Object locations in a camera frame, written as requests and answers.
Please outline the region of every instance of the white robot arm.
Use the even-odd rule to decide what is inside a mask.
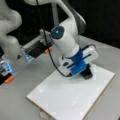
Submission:
[[[5,55],[4,59],[9,60],[15,70],[27,61],[18,40],[7,34],[17,29],[21,24],[20,14],[10,9],[6,0],[0,0],[0,46]]]
[[[51,38],[62,53],[59,58],[62,71],[66,76],[82,73],[85,79],[91,78],[89,64],[98,57],[95,47],[89,46],[83,51],[74,39],[76,35],[84,32],[86,26],[84,19],[66,0],[25,0],[25,2],[31,5],[56,3],[66,12],[68,19],[51,31]]]

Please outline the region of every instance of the black cable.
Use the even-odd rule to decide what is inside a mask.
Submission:
[[[55,62],[54,62],[54,60],[53,60],[53,57],[52,57],[52,54],[51,54],[51,51],[50,51],[50,49],[49,49],[49,44],[48,44],[48,41],[47,41],[47,36],[46,36],[46,32],[45,32],[45,27],[44,27],[44,20],[43,20],[43,12],[42,12],[42,10],[41,10],[41,21],[42,21],[42,24],[43,24],[43,34],[44,34],[44,37],[45,37],[45,42],[46,42],[46,45],[47,45],[47,47],[48,47],[48,52],[49,52],[49,55],[50,55],[50,58],[51,58],[51,61],[52,61],[52,63],[53,63],[53,65],[54,65],[54,67],[56,68],[56,70],[62,75],[62,76],[64,76],[64,77],[69,77],[69,75],[68,76],[66,76],[66,75],[64,75],[59,69],[58,69],[58,67],[56,66],[56,64],[55,64]]]

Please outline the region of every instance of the gray table surface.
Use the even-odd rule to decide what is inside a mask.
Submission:
[[[118,120],[120,116],[120,50],[82,36],[76,39],[81,47],[95,44],[99,59],[94,63],[116,73],[114,80],[85,120]],[[56,64],[59,65],[59,51],[54,48],[52,54]],[[11,84],[2,85],[0,87],[0,120],[40,120],[39,108],[26,96],[54,70],[49,55],[42,54],[22,69]]]

